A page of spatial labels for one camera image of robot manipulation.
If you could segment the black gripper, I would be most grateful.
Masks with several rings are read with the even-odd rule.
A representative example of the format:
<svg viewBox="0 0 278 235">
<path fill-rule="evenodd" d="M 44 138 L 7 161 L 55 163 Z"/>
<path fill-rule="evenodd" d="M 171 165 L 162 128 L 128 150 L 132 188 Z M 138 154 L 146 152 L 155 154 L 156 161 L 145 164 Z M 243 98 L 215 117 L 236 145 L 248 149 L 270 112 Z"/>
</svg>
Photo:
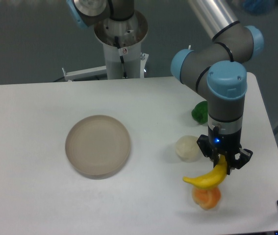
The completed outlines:
<svg viewBox="0 0 278 235">
<path fill-rule="evenodd" d="M 218 151 L 227 153 L 227 175 L 231 174 L 233 169 L 241 169 L 247 164 L 253 152 L 249 149 L 241 148 L 241 129 L 232 134 L 214 134 L 208 127 L 208 136 L 200 135 L 197 145 L 203 155 L 209 158 L 213 163 L 218 162 Z"/>
</svg>

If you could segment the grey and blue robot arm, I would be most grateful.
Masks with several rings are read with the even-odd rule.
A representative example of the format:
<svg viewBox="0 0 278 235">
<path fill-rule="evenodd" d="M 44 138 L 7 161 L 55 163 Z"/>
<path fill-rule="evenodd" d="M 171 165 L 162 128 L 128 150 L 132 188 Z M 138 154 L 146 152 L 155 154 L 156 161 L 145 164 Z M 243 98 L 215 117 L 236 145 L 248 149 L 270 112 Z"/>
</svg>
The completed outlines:
<svg viewBox="0 0 278 235">
<path fill-rule="evenodd" d="M 208 134 L 198 145 L 214 164 L 225 157 L 227 173 L 240 169 L 252 152 L 240 143 L 247 72 L 243 63 L 264 47 L 262 33 L 243 26 L 224 0 L 191 0 L 189 4 L 212 40 L 208 48 L 179 51 L 171 73 L 208 103 Z M 145 17 L 132 0 L 69 0 L 69 10 L 80 27 L 94 27 L 108 47 L 104 54 L 109 79 L 140 76 L 141 42 L 148 32 Z"/>
</svg>

